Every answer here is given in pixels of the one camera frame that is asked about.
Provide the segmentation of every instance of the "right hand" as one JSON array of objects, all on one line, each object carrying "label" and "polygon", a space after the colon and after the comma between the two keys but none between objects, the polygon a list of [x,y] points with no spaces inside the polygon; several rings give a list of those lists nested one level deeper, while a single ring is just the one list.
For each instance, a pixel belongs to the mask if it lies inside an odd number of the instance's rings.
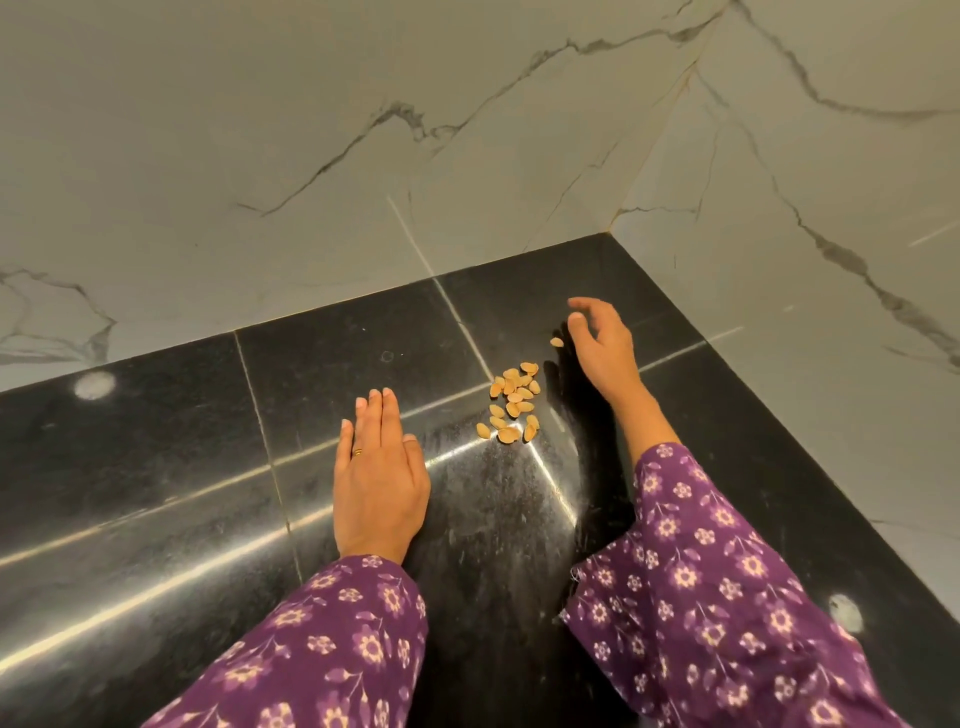
[{"label": "right hand", "polygon": [[423,450],[416,437],[403,434],[390,389],[357,398],[356,415],[355,431],[349,420],[340,428],[333,536],[341,557],[373,554],[400,564],[423,526],[430,498]]},{"label": "right hand", "polygon": [[[577,350],[577,359],[584,374],[610,403],[614,412],[620,412],[638,393],[644,392],[634,358],[634,339],[630,330],[620,321],[612,305],[599,299],[573,298],[567,303],[578,311],[566,320],[570,336]],[[596,338],[590,333],[590,323],[596,329]]]}]

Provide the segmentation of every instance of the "purple sleeve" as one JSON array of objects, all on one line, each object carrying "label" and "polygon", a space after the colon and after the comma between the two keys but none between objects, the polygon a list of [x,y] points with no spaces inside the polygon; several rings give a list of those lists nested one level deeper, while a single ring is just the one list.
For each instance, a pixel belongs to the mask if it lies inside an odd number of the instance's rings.
[{"label": "purple sleeve", "polygon": [[902,726],[859,643],[674,443],[636,464],[636,522],[578,565],[561,617],[620,695],[671,725]]},{"label": "purple sleeve", "polygon": [[426,605],[397,564],[331,564],[144,725],[403,726],[423,664]]}]

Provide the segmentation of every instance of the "pile of nut shells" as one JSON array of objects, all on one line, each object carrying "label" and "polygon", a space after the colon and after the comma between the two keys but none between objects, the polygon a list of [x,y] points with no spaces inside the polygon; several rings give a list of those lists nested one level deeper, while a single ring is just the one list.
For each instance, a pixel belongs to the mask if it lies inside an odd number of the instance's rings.
[{"label": "pile of nut shells", "polygon": [[[503,376],[497,376],[490,385],[490,397],[496,400],[502,394],[506,400],[506,411],[498,404],[490,405],[490,424],[496,432],[496,439],[510,445],[520,439],[519,431],[508,421],[509,415],[516,420],[526,414],[526,423],[523,428],[523,442],[529,443],[537,437],[540,429],[540,420],[532,414],[534,404],[531,400],[540,393],[540,384],[534,379],[540,367],[529,361],[520,364],[519,369],[508,369]],[[483,423],[477,423],[477,434],[484,439],[492,436],[492,431]]]}]

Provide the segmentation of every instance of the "white marble wall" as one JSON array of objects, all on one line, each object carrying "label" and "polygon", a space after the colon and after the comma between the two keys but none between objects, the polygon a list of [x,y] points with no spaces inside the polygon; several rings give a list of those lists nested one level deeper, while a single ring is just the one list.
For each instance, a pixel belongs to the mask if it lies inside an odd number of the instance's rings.
[{"label": "white marble wall", "polygon": [[722,5],[0,5],[0,389],[603,229]]},{"label": "white marble wall", "polygon": [[612,225],[956,616],[958,27],[732,3]]}]

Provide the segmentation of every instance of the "black granite floor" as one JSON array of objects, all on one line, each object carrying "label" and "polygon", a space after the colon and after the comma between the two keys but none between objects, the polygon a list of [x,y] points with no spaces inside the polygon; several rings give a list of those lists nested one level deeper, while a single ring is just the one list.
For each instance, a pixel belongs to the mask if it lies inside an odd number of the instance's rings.
[{"label": "black granite floor", "polygon": [[[111,364],[100,399],[80,376],[0,394],[0,724],[136,725],[183,690],[335,558],[331,439],[391,386],[433,481],[410,724],[636,725],[554,619],[633,516],[610,410],[548,344],[569,295],[617,306],[681,438],[817,602],[859,606],[894,708],[960,724],[960,625],[607,235]],[[490,447],[488,371],[521,359],[542,434]]]}]

